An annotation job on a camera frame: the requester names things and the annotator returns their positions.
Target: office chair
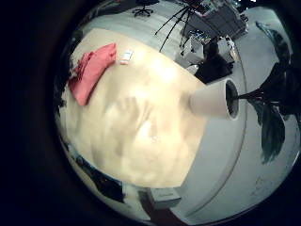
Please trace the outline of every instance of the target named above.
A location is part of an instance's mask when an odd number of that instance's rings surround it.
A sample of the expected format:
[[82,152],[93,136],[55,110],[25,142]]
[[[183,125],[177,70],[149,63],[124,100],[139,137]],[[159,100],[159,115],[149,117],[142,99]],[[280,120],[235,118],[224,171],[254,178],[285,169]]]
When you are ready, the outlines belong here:
[[142,6],[143,8],[138,8],[138,9],[134,9],[132,11],[132,13],[134,13],[135,17],[137,15],[144,15],[146,14],[148,17],[151,16],[151,13],[153,13],[153,10],[152,9],[146,9],[145,6],[150,6],[150,5],[153,5],[153,4],[156,4],[156,3],[159,3],[158,0],[136,0],[136,3],[140,6]]

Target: red towel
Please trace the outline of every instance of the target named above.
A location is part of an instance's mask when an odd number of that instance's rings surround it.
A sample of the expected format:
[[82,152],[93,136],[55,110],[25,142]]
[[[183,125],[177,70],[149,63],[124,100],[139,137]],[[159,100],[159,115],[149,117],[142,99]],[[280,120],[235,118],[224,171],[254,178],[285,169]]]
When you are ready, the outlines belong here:
[[106,68],[116,60],[116,44],[105,45],[95,52],[84,53],[74,71],[77,76],[68,82],[71,93],[79,105],[86,105],[91,92]]

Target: desk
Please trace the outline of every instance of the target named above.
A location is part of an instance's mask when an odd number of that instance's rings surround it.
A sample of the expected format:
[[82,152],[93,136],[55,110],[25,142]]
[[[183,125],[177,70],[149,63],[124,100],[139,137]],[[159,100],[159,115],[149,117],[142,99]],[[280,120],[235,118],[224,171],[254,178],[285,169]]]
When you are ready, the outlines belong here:
[[[191,93],[204,86],[186,69],[119,33],[91,30],[72,54],[115,42],[117,62],[98,82],[88,105],[65,88],[62,133],[101,172],[137,186],[180,186],[196,156],[206,119],[190,111]],[[133,50],[129,65],[123,53]]]

